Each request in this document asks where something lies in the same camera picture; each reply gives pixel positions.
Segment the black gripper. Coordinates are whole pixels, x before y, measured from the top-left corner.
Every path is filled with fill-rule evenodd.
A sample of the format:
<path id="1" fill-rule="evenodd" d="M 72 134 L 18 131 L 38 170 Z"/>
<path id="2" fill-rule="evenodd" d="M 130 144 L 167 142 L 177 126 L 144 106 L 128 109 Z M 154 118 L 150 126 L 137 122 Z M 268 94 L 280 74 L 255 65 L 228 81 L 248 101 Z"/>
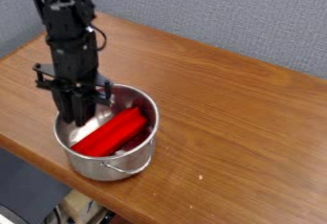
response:
<path id="1" fill-rule="evenodd" d="M 33 66 L 37 87 L 50 91 L 64 122 L 74 120 L 76 126 L 84 126 L 94 116 L 96 103 L 108 104 L 110 97 L 110 81 L 98 72 L 97 41 L 48 39 L 45 43 L 52 63 Z"/>

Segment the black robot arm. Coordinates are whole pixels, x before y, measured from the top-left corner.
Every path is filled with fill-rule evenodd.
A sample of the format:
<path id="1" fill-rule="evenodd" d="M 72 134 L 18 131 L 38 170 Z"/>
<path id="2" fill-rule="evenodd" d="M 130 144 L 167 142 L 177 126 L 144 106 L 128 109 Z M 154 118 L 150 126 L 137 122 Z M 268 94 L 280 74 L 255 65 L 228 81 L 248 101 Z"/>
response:
<path id="1" fill-rule="evenodd" d="M 98 103 L 108 105 L 110 81 L 98 72 L 101 30 L 92 24 L 92 0 L 33 0 L 45 27 L 52 62 L 37 63 L 36 86 L 48 90 L 65 123 L 85 125 Z"/>

